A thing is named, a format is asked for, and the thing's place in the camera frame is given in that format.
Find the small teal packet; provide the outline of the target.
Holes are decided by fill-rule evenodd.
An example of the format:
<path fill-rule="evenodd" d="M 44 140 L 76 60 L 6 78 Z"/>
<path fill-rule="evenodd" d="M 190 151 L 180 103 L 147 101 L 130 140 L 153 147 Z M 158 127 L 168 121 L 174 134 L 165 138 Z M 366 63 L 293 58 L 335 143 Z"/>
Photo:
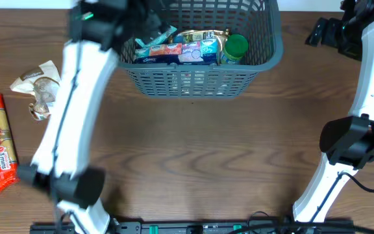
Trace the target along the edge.
<path fill-rule="evenodd" d="M 157 46 L 159 44 L 163 44 L 169 38 L 169 36 L 171 36 L 176 31 L 177 31 L 177 28 L 170 25 L 168 30 L 166 30 L 165 32 L 160 32 L 158 36 L 153 37 L 153 39 L 150 42 L 146 42 L 146 40 L 142 40 L 140 38 L 136 38 L 135 42 L 141 48 Z"/>

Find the blue tissue pack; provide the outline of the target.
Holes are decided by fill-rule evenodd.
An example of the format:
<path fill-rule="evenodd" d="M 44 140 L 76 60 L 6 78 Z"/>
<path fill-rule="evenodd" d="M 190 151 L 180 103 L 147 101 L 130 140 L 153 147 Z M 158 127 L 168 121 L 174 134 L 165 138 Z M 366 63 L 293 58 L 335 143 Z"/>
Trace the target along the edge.
<path fill-rule="evenodd" d="M 189 43 L 160 44 L 144 49 L 136 49 L 136 64 L 217 64 L 219 45 L 216 39 L 200 40 Z"/>

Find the gold foil food pouch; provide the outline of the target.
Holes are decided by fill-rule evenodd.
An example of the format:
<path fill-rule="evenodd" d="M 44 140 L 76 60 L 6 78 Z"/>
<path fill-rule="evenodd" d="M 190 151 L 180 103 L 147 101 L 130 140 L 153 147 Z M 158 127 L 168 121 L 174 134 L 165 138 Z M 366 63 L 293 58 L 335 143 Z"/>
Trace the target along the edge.
<path fill-rule="evenodd" d="M 222 41 L 222 39 L 226 39 L 229 37 L 230 31 L 228 29 L 224 31 L 219 30 L 187 30 L 182 31 L 180 33 L 174 34 L 169 37 L 169 43 L 189 43 L 189 42 L 196 42 L 200 40 L 208 40 L 208 39 L 218 39 Z"/>

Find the green lid jar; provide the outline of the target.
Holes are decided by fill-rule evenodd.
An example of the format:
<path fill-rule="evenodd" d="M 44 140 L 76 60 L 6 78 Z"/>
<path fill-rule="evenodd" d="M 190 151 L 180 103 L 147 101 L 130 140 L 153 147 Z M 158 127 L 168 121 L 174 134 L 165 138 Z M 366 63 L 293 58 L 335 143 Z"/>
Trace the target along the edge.
<path fill-rule="evenodd" d="M 247 39 L 240 34 L 232 34 L 227 38 L 220 54 L 222 64 L 239 64 L 249 49 Z"/>

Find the white brown snack bag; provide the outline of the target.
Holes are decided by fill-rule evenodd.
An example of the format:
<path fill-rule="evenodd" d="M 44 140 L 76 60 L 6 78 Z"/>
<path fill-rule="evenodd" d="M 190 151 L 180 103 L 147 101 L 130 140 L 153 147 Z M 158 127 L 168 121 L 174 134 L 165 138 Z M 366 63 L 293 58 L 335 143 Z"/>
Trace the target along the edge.
<path fill-rule="evenodd" d="M 60 87 L 60 75 L 52 60 L 49 60 L 20 75 L 11 85 L 13 92 L 30 94 L 35 102 L 29 104 L 29 112 L 35 120 L 46 120 L 56 101 Z"/>

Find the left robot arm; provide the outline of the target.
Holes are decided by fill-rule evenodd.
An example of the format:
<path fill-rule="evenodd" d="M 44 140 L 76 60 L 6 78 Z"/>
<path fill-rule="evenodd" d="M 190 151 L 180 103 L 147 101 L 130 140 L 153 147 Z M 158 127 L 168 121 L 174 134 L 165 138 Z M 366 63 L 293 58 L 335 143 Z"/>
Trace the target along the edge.
<path fill-rule="evenodd" d="M 17 171 L 22 182 L 53 201 L 55 233 L 62 232 L 65 216 L 77 233 L 114 233 L 118 227 L 100 199 L 105 172 L 89 165 L 90 141 L 125 42 L 159 30 L 158 12 L 168 6 L 169 1 L 73 2 L 55 104 L 30 165 Z"/>

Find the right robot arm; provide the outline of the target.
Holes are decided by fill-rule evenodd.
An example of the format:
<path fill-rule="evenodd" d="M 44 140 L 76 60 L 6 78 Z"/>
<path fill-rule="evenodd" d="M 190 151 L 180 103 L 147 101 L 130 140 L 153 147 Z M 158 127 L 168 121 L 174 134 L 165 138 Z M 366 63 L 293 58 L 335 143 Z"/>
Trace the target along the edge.
<path fill-rule="evenodd" d="M 345 184 L 374 161 L 374 0 L 344 0 L 342 19 L 319 18 L 306 44 L 333 47 L 339 54 L 360 61 L 356 94 L 344 118 L 325 124 L 319 148 L 321 161 L 303 195 L 293 204 L 293 220 L 323 223 Z"/>

